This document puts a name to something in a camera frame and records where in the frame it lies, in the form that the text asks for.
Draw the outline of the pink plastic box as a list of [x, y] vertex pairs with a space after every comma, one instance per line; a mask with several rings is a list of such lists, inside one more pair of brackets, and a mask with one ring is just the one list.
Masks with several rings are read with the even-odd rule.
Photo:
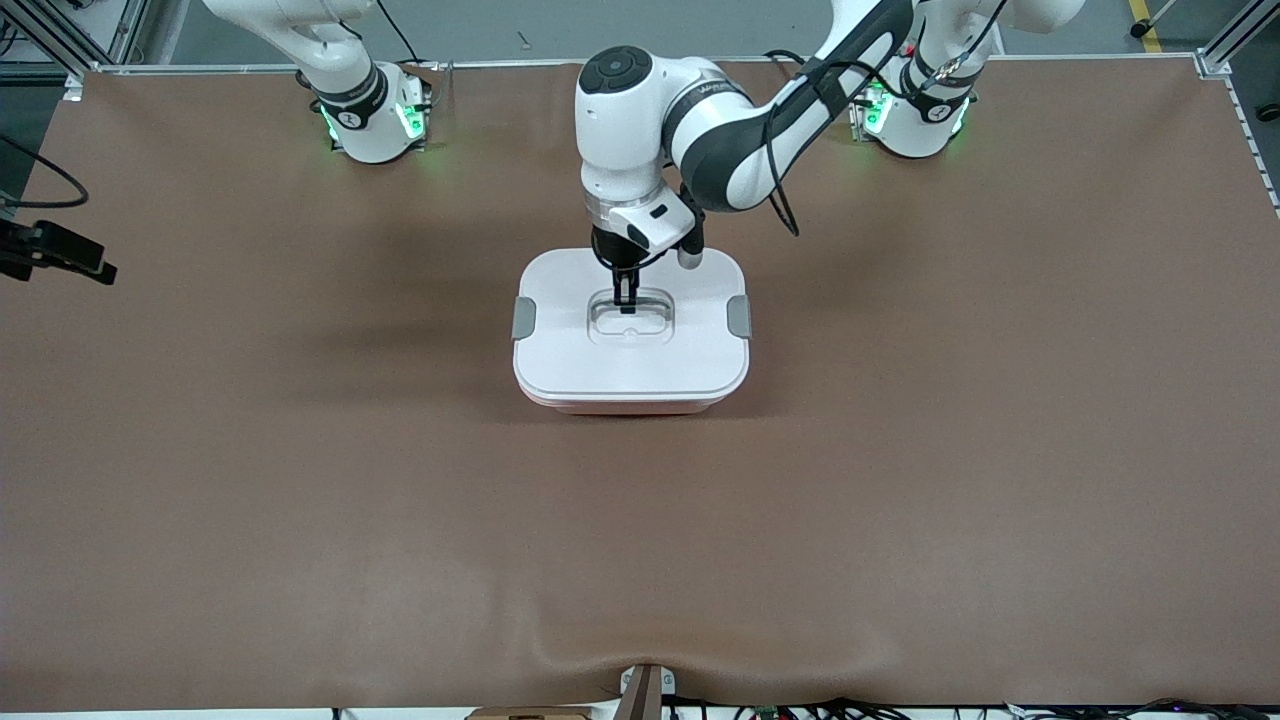
[[717, 389], [691, 393], [659, 392], [644, 388], [631, 393], [552, 393], [518, 383], [521, 392], [536, 405], [571, 416], [682, 416], [704, 413], [736, 393], [741, 382]]

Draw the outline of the grey metal bracket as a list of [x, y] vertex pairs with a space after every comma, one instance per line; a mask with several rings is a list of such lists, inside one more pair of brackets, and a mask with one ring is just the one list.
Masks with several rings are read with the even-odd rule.
[[676, 694], [675, 673], [655, 664], [636, 664], [621, 673], [622, 696], [612, 720], [669, 720], [666, 698]]

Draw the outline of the white box lid grey latches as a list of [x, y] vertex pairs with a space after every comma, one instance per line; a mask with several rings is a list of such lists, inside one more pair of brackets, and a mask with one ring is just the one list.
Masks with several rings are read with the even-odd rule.
[[751, 332], [745, 274], [726, 252], [707, 250], [695, 270], [664, 255], [643, 269], [626, 315], [589, 249], [557, 249], [520, 278], [515, 378], [552, 393], [717, 389], [745, 380]]

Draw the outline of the brown table mat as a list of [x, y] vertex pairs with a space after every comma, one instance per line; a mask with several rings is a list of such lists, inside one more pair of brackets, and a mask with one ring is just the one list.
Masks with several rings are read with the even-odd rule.
[[279, 76], [93, 77], [42, 150], [102, 287], [0, 281], [0, 712], [1280, 705], [1280, 217], [1183, 59], [998, 60], [707, 224], [751, 368], [566, 416], [518, 278], [582, 247], [573, 67], [460, 69], [361, 167]]

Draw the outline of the aluminium frame post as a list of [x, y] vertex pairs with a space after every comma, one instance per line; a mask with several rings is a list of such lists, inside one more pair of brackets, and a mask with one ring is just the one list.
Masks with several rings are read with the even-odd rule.
[[0, 0], [0, 87], [44, 86], [78, 102], [86, 78], [127, 64], [155, 0]]
[[1280, 0], [1247, 0], [1204, 47], [1196, 50], [1198, 76], [1202, 79], [1229, 77], [1230, 60], [1277, 17]]

